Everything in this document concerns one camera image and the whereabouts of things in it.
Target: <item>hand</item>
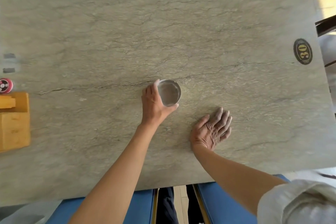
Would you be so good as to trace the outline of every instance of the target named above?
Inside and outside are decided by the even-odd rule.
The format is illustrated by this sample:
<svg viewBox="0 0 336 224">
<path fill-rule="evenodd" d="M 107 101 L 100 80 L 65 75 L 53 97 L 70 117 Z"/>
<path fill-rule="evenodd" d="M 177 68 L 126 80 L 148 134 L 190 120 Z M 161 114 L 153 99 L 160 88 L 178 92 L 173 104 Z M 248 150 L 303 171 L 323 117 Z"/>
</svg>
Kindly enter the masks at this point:
<svg viewBox="0 0 336 224">
<path fill-rule="evenodd" d="M 179 104 L 165 106 L 158 91 L 159 80 L 142 90 L 142 121 L 141 124 L 159 126 L 168 115 L 175 111 Z"/>
<path fill-rule="evenodd" d="M 216 111 L 216 114 L 210 119 L 210 115 L 205 115 L 193 128 L 190 136 L 191 149 L 195 145 L 201 145 L 209 150 L 214 150 L 216 145 L 228 138 L 231 133 L 232 116 L 230 112 L 223 112 L 223 107 Z"/>
</svg>

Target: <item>pants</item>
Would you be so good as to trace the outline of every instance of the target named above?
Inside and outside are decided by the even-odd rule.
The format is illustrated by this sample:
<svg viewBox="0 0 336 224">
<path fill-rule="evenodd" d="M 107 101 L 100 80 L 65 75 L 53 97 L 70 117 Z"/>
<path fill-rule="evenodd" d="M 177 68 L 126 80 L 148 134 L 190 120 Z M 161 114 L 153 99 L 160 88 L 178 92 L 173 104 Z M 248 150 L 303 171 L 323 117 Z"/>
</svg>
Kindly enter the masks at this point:
<svg viewBox="0 0 336 224">
<path fill-rule="evenodd" d="M 194 188 L 192 185 L 187 185 L 187 195 L 189 199 L 188 219 L 189 224 L 204 223 L 198 204 Z M 179 224 L 174 207 L 174 189 L 173 187 L 159 189 L 157 200 L 157 224 Z"/>
</svg>

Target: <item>round metal cup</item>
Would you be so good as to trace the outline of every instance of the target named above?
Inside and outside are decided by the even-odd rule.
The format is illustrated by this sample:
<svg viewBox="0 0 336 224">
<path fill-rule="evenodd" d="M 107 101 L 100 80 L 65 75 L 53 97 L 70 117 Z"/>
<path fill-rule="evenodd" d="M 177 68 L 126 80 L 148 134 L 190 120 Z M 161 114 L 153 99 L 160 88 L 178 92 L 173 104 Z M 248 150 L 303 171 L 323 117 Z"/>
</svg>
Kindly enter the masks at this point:
<svg viewBox="0 0 336 224">
<path fill-rule="evenodd" d="M 179 84 L 173 80 L 161 80 L 157 84 L 157 89 L 165 106 L 175 105 L 181 98 L 181 88 Z"/>
</svg>

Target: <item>sleeve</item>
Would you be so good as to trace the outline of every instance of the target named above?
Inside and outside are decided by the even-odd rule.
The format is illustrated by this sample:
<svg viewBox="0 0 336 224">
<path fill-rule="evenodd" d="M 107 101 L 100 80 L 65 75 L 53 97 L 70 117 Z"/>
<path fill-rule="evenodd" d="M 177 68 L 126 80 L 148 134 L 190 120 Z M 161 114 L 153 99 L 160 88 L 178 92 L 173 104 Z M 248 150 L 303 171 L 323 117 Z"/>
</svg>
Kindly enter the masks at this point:
<svg viewBox="0 0 336 224">
<path fill-rule="evenodd" d="M 265 193 L 258 224 L 336 223 L 336 188 L 316 181 L 294 180 Z"/>
</svg>

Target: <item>oval black sticker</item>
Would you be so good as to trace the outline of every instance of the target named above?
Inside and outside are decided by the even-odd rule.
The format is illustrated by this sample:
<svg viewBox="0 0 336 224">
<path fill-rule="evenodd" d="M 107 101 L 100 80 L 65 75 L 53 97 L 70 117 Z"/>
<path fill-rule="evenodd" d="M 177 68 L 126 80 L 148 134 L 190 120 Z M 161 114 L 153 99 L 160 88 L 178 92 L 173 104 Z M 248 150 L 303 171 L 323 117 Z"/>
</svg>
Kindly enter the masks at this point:
<svg viewBox="0 0 336 224">
<path fill-rule="evenodd" d="M 308 65 L 313 59 L 313 51 L 310 44 L 303 38 L 294 42 L 294 54 L 296 59 L 303 65 Z"/>
</svg>

